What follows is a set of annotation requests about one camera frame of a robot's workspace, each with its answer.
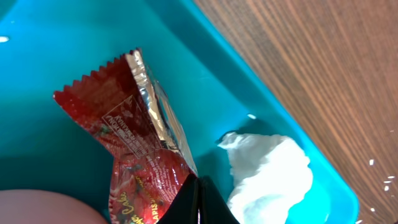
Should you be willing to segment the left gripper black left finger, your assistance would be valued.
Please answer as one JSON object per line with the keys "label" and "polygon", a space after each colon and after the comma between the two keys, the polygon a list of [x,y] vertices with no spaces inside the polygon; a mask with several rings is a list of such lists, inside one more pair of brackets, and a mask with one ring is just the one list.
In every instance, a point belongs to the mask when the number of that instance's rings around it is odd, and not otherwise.
{"label": "left gripper black left finger", "polygon": [[194,174],[189,174],[170,207],[157,224],[197,224],[198,195],[198,178]]}

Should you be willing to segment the red snack wrapper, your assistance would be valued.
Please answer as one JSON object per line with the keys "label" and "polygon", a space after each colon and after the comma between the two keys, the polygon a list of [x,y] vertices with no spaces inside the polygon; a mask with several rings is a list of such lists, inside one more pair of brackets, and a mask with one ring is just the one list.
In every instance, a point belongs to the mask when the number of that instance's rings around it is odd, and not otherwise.
{"label": "red snack wrapper", "polygon": [[54,100],[113,156],[112,223],[157,223],[197,172],[165,91],[140,49],[56,91]]}

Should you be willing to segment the white napkin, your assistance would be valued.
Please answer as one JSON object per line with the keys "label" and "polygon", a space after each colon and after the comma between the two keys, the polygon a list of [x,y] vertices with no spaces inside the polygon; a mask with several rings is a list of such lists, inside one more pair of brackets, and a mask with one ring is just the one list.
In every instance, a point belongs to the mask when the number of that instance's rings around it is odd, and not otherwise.
{"label": "white napkin", "polygon": [[233,176],[227,206],[240,223],[285,223],[312,187],[310,159],[288,136],[232,132],[219,147],[228,153]]}

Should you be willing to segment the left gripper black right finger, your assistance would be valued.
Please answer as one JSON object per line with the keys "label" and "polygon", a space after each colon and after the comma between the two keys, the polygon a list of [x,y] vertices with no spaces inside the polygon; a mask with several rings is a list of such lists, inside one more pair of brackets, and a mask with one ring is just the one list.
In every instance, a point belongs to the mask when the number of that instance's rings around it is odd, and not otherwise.
{"label": "left gripper black right finger", "polygon": [[200,224],[239,224],[213,181],[200,177]]}

